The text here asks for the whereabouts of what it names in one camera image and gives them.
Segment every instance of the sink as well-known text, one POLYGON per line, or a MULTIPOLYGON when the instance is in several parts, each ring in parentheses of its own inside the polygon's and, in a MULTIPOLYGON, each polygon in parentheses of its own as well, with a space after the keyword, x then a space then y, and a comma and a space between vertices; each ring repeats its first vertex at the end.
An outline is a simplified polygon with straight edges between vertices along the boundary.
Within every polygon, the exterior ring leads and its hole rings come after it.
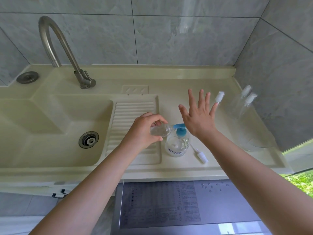
POLYGON ((113 102, 105 95, 42 95, 0 101, 0 168, 92 166, 100 158, 113 102), (79 146, 88 131, 91 148, 79 146))

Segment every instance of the faucet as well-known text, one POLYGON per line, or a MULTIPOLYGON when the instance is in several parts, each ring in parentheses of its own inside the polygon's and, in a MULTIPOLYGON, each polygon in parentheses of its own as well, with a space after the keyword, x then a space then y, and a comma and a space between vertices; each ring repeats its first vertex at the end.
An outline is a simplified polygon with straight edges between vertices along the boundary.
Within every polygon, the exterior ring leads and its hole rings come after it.
POLYGON ((80 83, 81 89, 87 89, 90 87, 94 87, 96 85, 96 80, 91 79, 87 73, 87 71, 84 71, 80 69, 78 63, 76 62, 76 59, 74 58, 74 55, 71 51, 71 49, 68 46, 68 43, 65 39, 65 36, 63 35, 62 31, 58 27, 58 25, 48 16, 42 16, 39 19, 39 34, 41 37, 42 44, 44 45, 45 51, 53 65, 53 67, 60 67, 61 63, 60 60, 55 52, 55 49, 51 42, 49 27, 54 31, 57 38, 59 39, 68 59, 70 60, 73 68, 74 68, 74 74, 80 83))

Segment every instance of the clear glass bottle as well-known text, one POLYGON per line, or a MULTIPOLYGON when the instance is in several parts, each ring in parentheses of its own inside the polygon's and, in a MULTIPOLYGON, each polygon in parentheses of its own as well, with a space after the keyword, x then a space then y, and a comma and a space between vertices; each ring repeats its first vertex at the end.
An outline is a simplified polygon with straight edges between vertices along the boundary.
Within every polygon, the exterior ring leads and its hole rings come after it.
POLYGON ((249 107, 251 106, 251 103, 257 96, 258 95, 255 93, 251 93, 250 95, 248 95, 248 97, 244 100, 243 105, 241 105, 240 107, 236 107, 234 109, 232 113, 232 117, 234 119, 241 118, 241 116, 249 109, 249 107))
POLYGON ((184 155, 189 148, 189 139, 190 135, 187 133, 185 124, 179 124, 177 130, 172 131, 166 139, 166 152, 172 157, 180 157, 184 155))
POLYGON ((166 137, 172 131, 175 131, 179 127, 184 127, 184 126, 185 124, 175 124, 175 125, 162 124, 160 126, 153 126, 150 128, 150 134, 154 136, 166 137))
POLYGON ((241 107, 245 104, 245 99, 247 98, 247 95, 249 94, 251 89, 252 87, 250 85, 247 85, 242 90, 242 92, 239 95, 235 96, 234 99, 230 102, 226 109, 226 112, 230 117, 235 118, 235 111, 241 109, 241 107))

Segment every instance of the person's right hand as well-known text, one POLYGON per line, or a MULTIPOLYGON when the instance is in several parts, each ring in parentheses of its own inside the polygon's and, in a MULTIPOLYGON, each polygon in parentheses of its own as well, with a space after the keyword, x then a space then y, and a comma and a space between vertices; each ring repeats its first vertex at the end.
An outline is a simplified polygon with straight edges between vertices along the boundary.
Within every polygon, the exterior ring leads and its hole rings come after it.
POLYGON ((204 99, 203 90, 200 90, 197 107, 191 89, 188 90, 188 94, 189 113, 183 105, 179 105, 178 107, 189 132, 201 140, 206 134, 216 130, 214 116, 218 103, 215 103, 210 110, 210 92, 205 95, 204 99))

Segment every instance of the sink drain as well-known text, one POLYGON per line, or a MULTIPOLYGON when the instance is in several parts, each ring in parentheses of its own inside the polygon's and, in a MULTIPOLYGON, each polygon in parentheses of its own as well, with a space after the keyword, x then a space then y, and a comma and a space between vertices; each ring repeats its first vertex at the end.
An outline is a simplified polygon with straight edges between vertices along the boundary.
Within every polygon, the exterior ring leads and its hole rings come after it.
POLYGON ((95 146, 96 143, 99 140, 99 134, 97 134, 94 131, 89 131, 87 133, 84 133, 78 141, 78 144, 83 149, 91 148, 92 146, 95 146))

